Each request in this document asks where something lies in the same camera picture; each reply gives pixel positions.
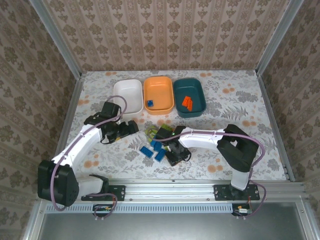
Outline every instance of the purple cable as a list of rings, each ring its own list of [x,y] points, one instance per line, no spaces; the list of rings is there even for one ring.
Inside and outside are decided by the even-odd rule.
[[[102,196],[112,196],[115,198],[115,202],[114,202],[114,206],[111,208],[111,210],[109,211],[109,213],[107,215],[105,215],[103,218],[107,218],[109,217],[113,211],[116,209],[116,206],[117,206],[117,203],[118,203],[118,198],[115,194],[113,193],[100,193],[100,194],[89,194],[88,196],[91,196],[91,197],[102,197]],[[102,208],[105,208],[106,206],[98,206],[94,209],[94,212],[93,212],[93,215],[96,217],[96,218],[102,218],[102,217],[99,217],[97,216],[97,210],[98,209],[102,209]]]
[[[207,134],[207,135],[211,135],[211,136],[215,136],[215,135],[222,135],[222,136],[229,136],[229,137],[238,137],[238,138],[243,138],[243,139],[248,139],[256,144],[259,145],[259,147],[261,148],[261,155],[258,157],[258,159],[251,165],[251,168],[250,168],[250,173],[249,173],[249,181],[252,182],[253,184],[263,188],[264,190],[264,193],[263,193],[263,198],[259,204],[259,206],[257,207],[257,209],[246,216],[246,218],[248,217],[251,217],[253,215],[255,215],[257,213],[257,211],[262,207],[262,205],[264,204],[265,200],[266,200],[266,196],[267,196],[267,190],[266,188],[261,185],[260,183],[256,183],[255,181],[251,180],[251,176],[252,176],[252,172],[253,172],[253,167],[255,165],[257,165],[258,162],[261,161],[261,159],[264,157],[266,151],[265,151],[265,147],[262,145],[261,142],[259,142],[257,139],[253,138],[253,137],[250,137],[250,136],[246,136],[246,135],[242,135],[242,134],[235,134],[235,133],[226,133],[226,132],[212,132],[212,131],[187,131],[187,132],[183,132],[183,133],[180,133],[180,134],[177,134],[177,135],[174,135],[174,136],[171,136],[171,137],[168,137],[168,138],[165,138],[165,139],[155,139],[153,138],[152,136],[150,136],[149,132],[150,130],[152,129],[155,129],[155,128],[149,128],[147,130],[147,136],[149,139],[151,140],[154,140],[155,142],[164,142],[164,141],[169,141],[169,140],[172,140],[172,139],[175,139],[175,138],[178,138],[178,137],[181,137],[181,136],[184,136],[184,135],[187,135],[187,134]]]
[[[113,120],[116,120],[118,118],[120,118],[127,110],[127,101],[125,100],[125,98],[123,96],[120,96],[120,95],[114,95],[114,96],[110,96],[106,101],[109,102],[110,99],[113,99],[113,98],[121,98],[123,101],[124,101],[124,109],[123,111],[113,117],[113,118],[110,118],[108,120],[105,120],[105,121],[102,121],[102,122],[99,122],[97,123],[96,125],[90,127],[89,129],[87,129],[86,131],[83,132],[82,135],[80,135],[71,145],[70,147],[65,151],[65,153],[63,154],[63,156],[60,158],[60,160],[56,163],[53,171],[52,171],[52,175],[51,175],[51,180],[50,180],[50,196],[51,196],[51,202],[52,202],[52,205],[53,207],[55,208],[55,210],[59,211],[59,212],[62,212],[63,210],[66,209],[66,206],[64,206],[63,208],[60,208],[57,206],[57,203],[56,203],[56,199],[55,199],[55,192],[54,192],[54,184],[55,184],[55,176],[56,176],[56,173],[57,173],[57,170],[58,170],[58,167],[60,166],[60,164],[62,163],[62,161],[66,158],[66,156],[68,156],[68,154],[70,153],[70,151],[74,148],[75,145],[77,145],[77,143],[85,137],[85,135],[90,132],[92,129],[94,128],[97,128],[103,124],[106,124],[108,122],[111,122]]]

